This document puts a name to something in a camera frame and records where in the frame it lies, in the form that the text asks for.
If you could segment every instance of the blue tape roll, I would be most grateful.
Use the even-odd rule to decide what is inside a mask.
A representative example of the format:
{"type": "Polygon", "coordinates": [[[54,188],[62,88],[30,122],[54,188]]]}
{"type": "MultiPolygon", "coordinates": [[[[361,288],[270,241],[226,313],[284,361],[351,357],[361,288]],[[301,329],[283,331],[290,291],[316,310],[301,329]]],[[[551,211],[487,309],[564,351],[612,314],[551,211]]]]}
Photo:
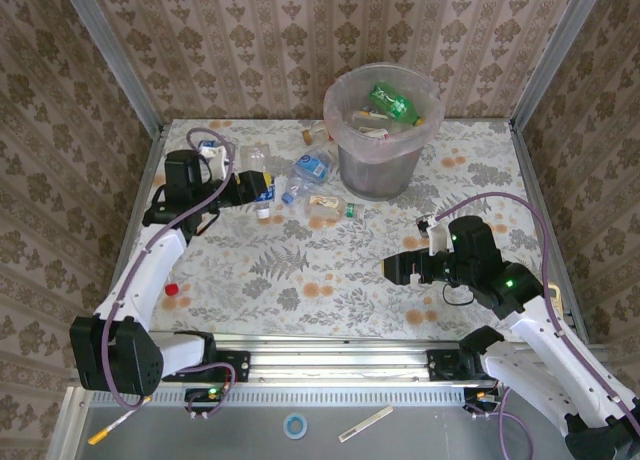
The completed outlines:
{"type": "Polygon", "coordinates": [[[298,413],[292,413],[282,424],[284,434],[291,440],[300,440],[307,433],[307,419],[298,413]]]}

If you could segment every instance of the gray trash can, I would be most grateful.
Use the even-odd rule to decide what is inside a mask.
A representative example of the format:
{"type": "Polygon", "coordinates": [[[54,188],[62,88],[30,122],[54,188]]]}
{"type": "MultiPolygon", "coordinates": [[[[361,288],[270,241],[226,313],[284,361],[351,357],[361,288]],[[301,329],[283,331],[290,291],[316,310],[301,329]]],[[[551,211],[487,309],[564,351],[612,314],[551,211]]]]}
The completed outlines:
{"type": "Polygon", "coordinates": [[[389,200],[407,188],[422,148],[444,119],[437,92],[425,75],[393,63],[365,65],[336,80],[324,97],[324,120],[339,147],[345,187],[366,200],[389,200]],[[367,137],[349,127],[345,116],[370,104],[368,95],[377,82],[387,82],[413,102],[424,123],[389,138],[367,137]]]}

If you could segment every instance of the table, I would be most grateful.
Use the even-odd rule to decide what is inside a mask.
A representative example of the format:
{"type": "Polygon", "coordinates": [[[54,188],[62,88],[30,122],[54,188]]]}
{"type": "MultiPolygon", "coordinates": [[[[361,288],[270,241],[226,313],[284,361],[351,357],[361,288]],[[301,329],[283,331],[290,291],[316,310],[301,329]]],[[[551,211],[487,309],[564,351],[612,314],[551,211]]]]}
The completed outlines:
{"type": "MultiPolygon", "coordinates": [[[[171,274],[181,291],[175,297],[159,298],[152,328],[459,340],[477,327],[491,325],[508,340],[516,340],[491,311],[477,304],[446,305],[441,284],[395,286],[384,279],[380,268],[389,255],[428,245],[415,226],[421,215],[485,191],[526,198],[507,120],[445,121],[436,139],[424,148],[412,183],[389,202],[353,196],[334,165],[321,191],[366,206],[364,222],[345,219],[335,225],[308,220],[301,202],[289,208],[279,200],[293,161],[310,148],[301,131],[311,124],[173,121],[165,153],[188,148],[185,135],[194,127],[214,128],[238,147],[268,144],[272,173],[277,176],[277,201],[268,221],[257,220],[253,205],[225,209],[214,226],[191,241],[171,274]]],[[[337,157],[337,146],[333,142],[327,146],[337,157]]],[[[149,202],[163,183],[160,161],[149,202]]],[[[503,258],[523,263],[537,274],[539,243],[524,207],[492,198],[465,207],[460,214],[481,215],[491,224],[503,258]]],[[[446,295],[452,302],[461,302],[471,294],[461,287],[447,289],[446,295]]]]}

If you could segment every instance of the metal edge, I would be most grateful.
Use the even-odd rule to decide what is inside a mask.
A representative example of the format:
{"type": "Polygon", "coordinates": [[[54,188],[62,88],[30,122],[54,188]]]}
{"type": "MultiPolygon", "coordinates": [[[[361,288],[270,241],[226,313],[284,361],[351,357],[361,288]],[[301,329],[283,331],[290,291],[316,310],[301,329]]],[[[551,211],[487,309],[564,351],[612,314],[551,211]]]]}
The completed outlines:
{"type": "Polygon", "coordinates": [[[46,460],[76,457],[92,398],[93,392],[82,387],[67,387],[46,460]]]}
{"type": "Polygon", "coordinates": [[[116,262],[115,269],[113,270],[113,276],[111,277],[111,286],[109,290],[112,290],[115,284],[120,278],[120,274],[127,266],[129,261],[129,255],[133,249],[133,243],[135,242],[140,223],[142,222],[142,216],[144,215],[144,209],[147,204],[147,198],[149,197],[149,191],[153,185],[153,179],[156,176],[158,170],[158,163],[162,158],[164,151],[164,145],[167,141],[169,133],[169,127],[165,126],[162,132],[154,137],[151,149],[149,150],[149,156],[147,157],[147,163],[144,166],[144,173],[140,179],[140,187],[136,194],[136,200],[131,210],[131,216],[129,217],[129,223],[127,225],[127,231],[124,234],[122,245],[120,246],[120,253],[118,254],[118,261],[116,262]]]}
{"type": "Polygon", "coordinates": [[[578,337],[584,343],[588,343],[589,335],[587,334],[587,328],[585,326],[584,319],[582,318],[580,306],[578,305],[578,300],[576,299],[575,293],[573,291],[571,280],[569,279],[567,267],[565,266],[564,259],[562,258],[560,245],[558,244],[556,233],[553,229],[553,225],[551,224],[551,218],[549,217],[547,204],[544,201],[542,190],[540,190],[540,183],[538,182],[538,177],[536,176],[535,170],[533,168],[533,162],[531,161],[529,150],[527,149],[527,145],[525,144],[521,129],[518,128],[518,126],[513,122],[511,124],[511,133],[511,136],[513,138],[513,146],[515,147],[516,157],[518,158],[518,163],[520,164],[522,181],[524,182],[527,196],[529,197],[529,201],[533,204],[533,206],[536,207],[542,214],[542,217],[544,218],[547,228],[551,234],[551,248],[549,249],[549,276],[553,278],[553,280],[558,284],[563,292],[563,299],[566,301],[569,306],[569,310],[571,311],[578,337]]]}
{"type": "Polygon", "coordinates": [[[513,123],[520,130],[524,129],[533,115],[596,1],[569,1],[511,116],[513,123]]]}
{"type": "Polygon", "coordinates": [[[102,53],[109,69],[122,87],[138,118],[151,138],[158,135],[162,120],[155,110],[143,83],[104,16],[97,0],[70,0],[80,20],[102,53]]]}

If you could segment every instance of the plastic bottle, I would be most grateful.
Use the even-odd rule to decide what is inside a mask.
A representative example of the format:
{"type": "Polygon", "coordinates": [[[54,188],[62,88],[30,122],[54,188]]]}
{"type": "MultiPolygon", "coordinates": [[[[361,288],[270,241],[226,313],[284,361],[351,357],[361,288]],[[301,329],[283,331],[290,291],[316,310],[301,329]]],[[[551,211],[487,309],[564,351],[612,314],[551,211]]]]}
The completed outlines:
{"type": "Polygon", "coordinates": [[[358,130],[364,134],[375,130],[386,130],[389,135],[393,135],[412,128],[411,125],[396,122],[386,115],[365,112],[364,110],[355,110],[350,112],[347,115],[347,123],[354,130],[358,130]]]}
{"type": "Polygon", "coordinates": [[[302,131],[304,143],[311,145],[313,142],[326,142],[329,140],[329,131],[323,120],[314,123],[308,130],[302,131]]]}
{"type": "Polygon", "coordinates": [[[369,100],[397,122],[408,123],[416,127],[424,123],[424,119],[420,118],[413,103],[400,95],[388,83],[376,83],[369,93],[369,100]]]}
{"type": "MultiPolygon", "coordinates": [[[[240,163],[243,170],[254,170],[267,173],[271,167],[271,151],[269,145],[255,145],[240,147],[240,163]]],[[[255,212],[259,219],[269,218],[271,215],[271,202],[275,197],[275,184],[271,175],[265,175],[269,179],[269,188],[260,195],[256,201],[255,212]]]]}
{"type": "Polygon", "coordinates": [[[304,205],[308,218],[338,221],[341,218],[364,220],[364,205],[349,203],[335,195],[309,195],[304,205]]]}
{"type": "Polygon", "coordinates": [[[300,157],[289,172],[282,201],[287,205],[293,203],[301,194],[326,182],[332,163],[331,155],[321,148],[314,148],[300,157]]]}

